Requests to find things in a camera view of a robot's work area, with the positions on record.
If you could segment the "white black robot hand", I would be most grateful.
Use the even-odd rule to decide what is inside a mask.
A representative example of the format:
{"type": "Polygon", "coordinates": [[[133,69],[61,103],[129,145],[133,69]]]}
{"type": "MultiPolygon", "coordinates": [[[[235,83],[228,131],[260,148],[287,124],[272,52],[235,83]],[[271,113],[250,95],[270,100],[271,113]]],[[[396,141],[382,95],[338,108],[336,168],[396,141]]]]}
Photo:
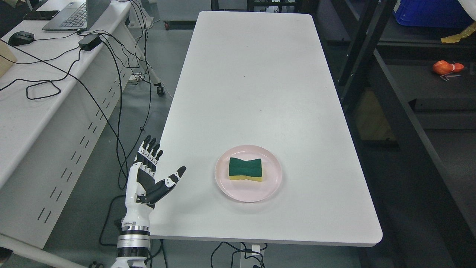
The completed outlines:
{"type": "Polygon", "coordinates": [[[156,203],[170,193],[186,171],[182,166],[166,178],[156,180],[157,165],[163,151],[155,138],[148,135],[136,152],[134,163],[129,169],[126,184],[126,216],[122,230],[148,230],[149,216],[156,203]]]}

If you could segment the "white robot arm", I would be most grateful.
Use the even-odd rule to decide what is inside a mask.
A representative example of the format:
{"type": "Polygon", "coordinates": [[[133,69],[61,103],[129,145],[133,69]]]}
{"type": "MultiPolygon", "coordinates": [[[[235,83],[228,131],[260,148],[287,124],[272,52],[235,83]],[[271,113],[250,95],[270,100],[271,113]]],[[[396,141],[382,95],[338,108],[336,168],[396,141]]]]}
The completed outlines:
{"type": "Polygon", "coordinates": [[[126,224],[121,228],[117,257],[112,268],[146,268],[150,253],[150,231],[147,226],[126,224]]]}

